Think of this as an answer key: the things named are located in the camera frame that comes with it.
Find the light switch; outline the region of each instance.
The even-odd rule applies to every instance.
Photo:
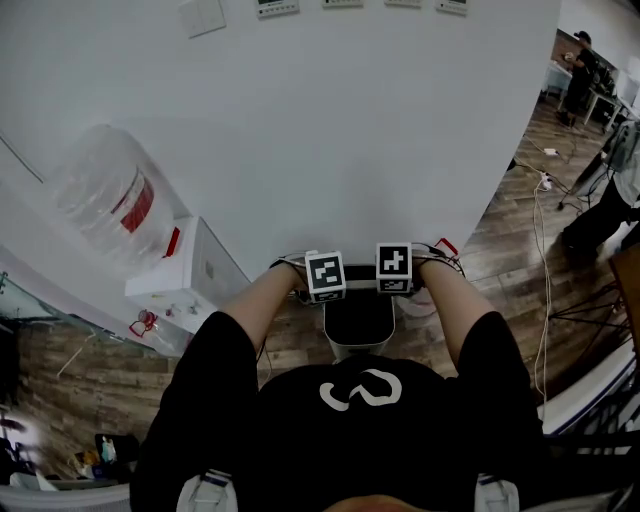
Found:
[[[188,0],[180,4],[178,12],[189,37],[227,26],[219,0]]]
[[[363,7],[363,0],[322,0],[322,7],[330,9],[333,7]]]
[[[422,7],[422,0],[384,0],[384,3],[399,7],[413,7],[415,9]]]
[[[211,32],[227,26],[219,0],[198,0],[198,7],[205,32]]]

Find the cable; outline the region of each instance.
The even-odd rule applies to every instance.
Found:
[[[462,264],[460,263],[460,260],[458,258],[447,256],[444,252],[442,252],[437,247],[433,247],[429,244],[425,244],[422,242],[413,242],[412,245],[421,245],[423,247],[426,247],[429,253],[433,254],[433,257],[429,257],[429,256],[422,257],[422,261],[418,263],[416,270],[419,270],[420,267],[424,265],[427,261],[436,260],[444,263],[445,265],[448,265],[456,272],[460,272],[460,274],[462,274],[462,276],[466,279],[467,276],[464,273],[464,269],[462,268]]]
[[[262,357],[263,352],[267,355],[267,361],[269,361],[269,374],[267,375],[267,380],[265,380],[262,383],[261,387],[263,387],[267,382],[269,382],[269,379],[271,378],[271,373],[273,372],[273,366],[271,366],[271,357],[269,356],[269,351],[267,350],[267,338],[264,339],[264,341],[262,342],[262,346],[260,347],[260,353],[258,354],[258,358],[256,359],[256,367],[260,362],[260,358]]]
[[[20,162],[22,164],[22,166],[25,168],[25,170],[29,174],[31,174],[31,176],[33,176],[35,179],[37,179],[40,183],[44,183],[44,178],[42,177],[42,175],[38,171],[36,171],[36,169],[27,161],[27,159],[24,158],[18,152],[18,150],[14,147],[14,145],[11,144],[11,142],[9,141],[7,136],[4,133],[2,133],[2,130],[0,130],[0,142],[2,142],[7,147],[7,149],[18,160],[18,162]]]
[[[607,313],[607,316],[604,318],[604,320],[602,320],[603,322],[608,322],[609,318],[611,318],[611,315],[613,314],[613,308],[610,309]],[[613,332],[607,337],[610,338],[612,336],[614,336],[616,333],[618,333],[618,331],[620,330],[624,330],[629,328],[629,320],[624,320],[623,322],[620,323],[620,325],[618,325],[618,327],[616,327]],[[587,344],[587,346],[582,350],[582,352],[580,353],[580,355],[576,358],[576,360],[573,362],[572,366],[577,365],[580,361],[582,361],[582,358],[587,354],[587,352],[589,351],[589,349],[593,346],[593,344],[595,343],[596,339],[598,338],[598,335],[602,332],[602,330],[604,329],[604,326],[600,326],[598,328],[598,330],[596,331],[596,333],[594,334],[594,336],[591,338],[591,341]],[[620,348],[620,346],[624,345],[627,340],[624,340],[623,342],[621,342],[617,347]]]
[[[540,174],[544,174],[544,171],[541,171],[540,169],[536,169],[535,167],[533,167],[532,165],[529,165],[527,162],[525,162],[524,160],[522,160],[521,158],[518,158],[517,156],[513,158],[516,163],[520,166],[520,167],[528,167],[529,169],[536,171],[537,173]]]
[[[71,358],[64,364],[64,366],[60,368],[60,371],[56,374],[56,378],[58,379],[60,378],[60,375],[62,375],[62,372],[67,369],[67,366],[73,363],[73,360],[80,355],[80,352],[82,352],[82,349],[84,349],[87,341],[89,341],[91,338],[95,338],[95,336],[96,336],[95,331],[91,329],[91,334],[84,339],[80,348],[76,350],[75,354],[73,354]]]
[[[582,208],[580,208],[580,207],[576,206],[576,205],[575,205],[575,204],[573,204],[573,203],[567,203],[567,206],[571,206],[572,208],[575,208],[575,209],[577,210],[576,218],[580,217],[580,214],[581,214],[581,213],[583,213]]]
[[[567,187],[564,183],[562,183],[553,174],[551,174],[551,173],[546,173],[546,174],[547,174],[547,176],[549,176],[555,182],[555,184],[558,186],[558,188],[565,193],[565,195],[571,195],[571,190],[569,189],[569,187]],[[572,197],[574,197],[575,199],[577,199],[581,203],[586,203],[587,202],[586,199],[582,199],[581,197],[578,197],[578,196],[572,196]]]
[[[540,153],[544,153],[545,155],[547,154],[547,152],[546,152],[544,149],[542,149],[540,146],[538,146],[535,142],[533,142],[533,140],[531,140],[531,139],[529,138],[529,136],[528,136],[526,133],[525,133],[522,137],[523,137],[524,139],[527,139],[529,142],[531,142],[531,144],[533,144],[533,146],[534,146],[538,151],[540,151]]]
[[[541,189],[540,185],[544,182],[544,178],[540,180],[536,188],[533,190],[533,231],[536,237],[536,247],[538,248],[538,252],[540,253],[540,257],[542,258],[542,262],[544,264],[544,276],[545,276],[545,292],[547,299],[547,307],[546,314],[544,318],[544,326],[542,328],[542,336],[540,337],[540,344],[538,346],[538,355],[536,356],[536,361],[533,367],[534,373],[534,381],[536,385],[536,389],[543,396],[543,404],[542,404],[542,421],[544,422],[545,412],[547,407],[547,335],[549,331],[549,314],[551,312],[551,278],[549,277],[549,267],[547,265],[547,258],[545,256],[545,230],[544,230],[544,215],[542,212],[542,206],[540,205],[540,200],[538,199],[538,191],[545,190]],[[536,223],[536,210],[540,213],[540,222],[542,224],[542,247],[540,247],[540,242],[538,240],[538,227]],[[544,348],[544,356],[542,360],[542,389],[538,384],[538,363],[540,361],[540,355],[543,352]]]
[[[600,185],[600,182],[605,178],[605,176],[609,178],[609,181],[611,181],[611,178],[613,177],[613,175],[609,176],[609,169],[607,169],[607,172],[602,176],[599,176],[598,179],[596,179],[589,187],[589,191],[587,192],[587,203],[589,204],[589,208],[591,208],[591,194],[596,191],[598,185]]]
[[[276,260],[269,266],[269,268],[273,268],[277,265],[280,265],[281,263],[286,263],[287,265],[289,265],[296,274],[298,274],[298,277],[300,278],[300,280],[303,282],[303,284],[305,285],[305,287],[307,288],[307,291],[305,292],[304,290],[293,290],[292,293],[296,296],[296,298],[298,299],[298,301],[300,301],[301,304],[303,305],[311,305],[311,296],[310,296],[310,290],[309,290],[309,283],[307,281],[307,279],[305,278],[305,276],[302,274],[302,272],[300,271],[301,268],[305,269],[306,271],[306,264],[305,263],[301,263],[299,261],[296,261],[294,259],[290,259],[291,256],[293,256],[294,254],[306,254],[303,253],[302,251],[297,251],[297,252],[292,252],[291,254],[287,254],[286,256],[279,256],[278,258],[276,258]]]
[[[578,151],[578,139],[577,139],[576,134],[575,134],[575,132],[573,130],[571,130],[571,135],[572,135],[571,142],[572,142],[573,148],[571,150],[571,154],[569,155],[569,158],[567,158],[565,160],[564,158],[562,158],[562,155],[556,150],[556,153],[560,157],[560,160],[562,160],[566,165],[571,165],[571,160],[573,160],[573,157],[575,156],[575,154]],[[522,137],[524,139],[527,139],[529,142],[531,142],[531,144],[533,144],[533,146],[538,151],[540,151],[540,153],[543,153],[545,155],[547,154],[547,152],[544,149],[542,149],[540,146],[538,146],[526,133]]]

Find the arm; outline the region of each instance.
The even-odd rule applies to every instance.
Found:
[[[439,261],[427,261],[420,267],[420,275],[433,297],[449,355],[458,368],[467,334],[480,318],[495,308],[469,281]]]
[[[200,327],[140,447],[132,510],[175,510],[188,479],[210,468],[234,473],[238,447],[252,442],[256,350],[298,279],[278,265]]]
[[[296,271],[283,263],[261,275],[221,311],[238,322],[258,352],[280,304],[300,284]]]

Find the white marker cube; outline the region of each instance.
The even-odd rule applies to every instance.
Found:
[[[412,282],[411,243],[376,246],[376,282],[379,293],[409,293]]]
[[[347,281],[344,277],[342,254],[339,251],[305,255],[309,294],[313,302],[344,299]]]

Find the white cable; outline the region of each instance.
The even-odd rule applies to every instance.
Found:
[[[58,379],[60,378],[60,375],[62,375],[62,372],[67,369],[67,366],[73,363],[73,360],[80,355],[80,352],[82,352],[82,349],[86,345],[87,341],[89,341],[91,338],[95,338],[95,336],[96,336],[96,333],[92,329],[91,334],[84,339],[80,348],[76,350],[76,353],[71,356],[71,358],[64,364],[62,368],[60,368],[60,371],[56,374],[56,378]]]
[[[262,385],[260,386],[260,389],[262,389],[264,387],[264,385],[269,382],[269,379],[271,378],[271,373],[273,371],[273,366],[271,366],[271,357],[269,357],[269,351],[267,350],[267,340],[264,340],[264,353],[267,356],[267,361],[269,361],[269,374],[267,375],[266,380],[262,383]]]
[[[536,247],[538,248],[538,252],[540,253],[540,257],[542,258],[542,262],[544,264],[544,277],[545,277],[545,294],[546,294],[546,313],[544,317],[544,326],[542,328],[542,336],[540,337],[540,345],[538,346],[538,355],[536,356],[536,362],[533,367],[534,373],[534,381],[536,385],[536,389],[542,395],[544,401],[542,405],[542,421],[544,421],[546,406],[547,406],[547,335],[549,331],[549,314],[551,312],[551,278],[549,277],[549,267],[547,265],[547,258],[545,256],[545,230],[544,230],[544,215],[542,212],[542,206],[540,205],[540,201],[538,199],[538,191],[545,189],[541,189],[540,185],[544,182],[544,178],[540,180],[538,185],[533,191],[533,231],[536,237]],[[542,224],[542,247],[540,247],[540,242],[538,240],[538,227],[536,224],[536,210],[540,213],[540,222]],[[540,385],[538,383],[538,363],[540,361],[540,355],[543,353],[544,355],[542,359],[542,389],[540,389]]]
[[[522,160],[522,158],[518,158],[517,156],[513,158],[516,163],[518,165],[522,165],[524,167],[528,167],[529,169],[536,171],[539,175],[544,174],[542,171],[540,171],[539,169],[536,169],[535,167],[533,167],[532,165],[529,165],[527,162],[525,162],[524,160]]]
[[[524,137],[525,139],[527,139],[529,142],[531,142],[531,144],[533,144],[533,145],[535,146],[535,148],[536,148],[538,151],[540,151],[540,153],[544,153],[545,155],[547,154],[547,152],[546,152],[544,149],[542,149],[540,146],[538,146],[538,145],[537,145],[535,142],[533,142],[529,137],[527,137],[526,135],[523,135],[523,137]]]
[[[307,268],[307,265],[304,261],[298,261],[297,259],[291,258],[293,254],[288,254],[287,256],[280,256],[276,261],[282,261],[284,263],[288,263],[289,265],[293,265],[294,267]]]

